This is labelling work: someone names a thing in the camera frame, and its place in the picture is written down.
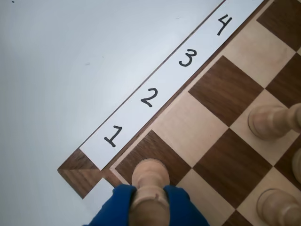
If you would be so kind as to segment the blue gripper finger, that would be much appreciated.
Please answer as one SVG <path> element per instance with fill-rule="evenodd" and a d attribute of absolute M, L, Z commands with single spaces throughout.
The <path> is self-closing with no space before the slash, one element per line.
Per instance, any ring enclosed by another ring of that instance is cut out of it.
<path fill-rule="evenodd" d="M 128 226 L 128 214 L 136 188 L 119 185 L 113 189 L 112 196 L 105 202 L 88 226 Z"/>
<path fill-rule="evenodd" d="M 208 226 L 202 213 L 191 202 L 183 188 L 165 186 L 164 191 L 170 206 L 170 226 Z"/>

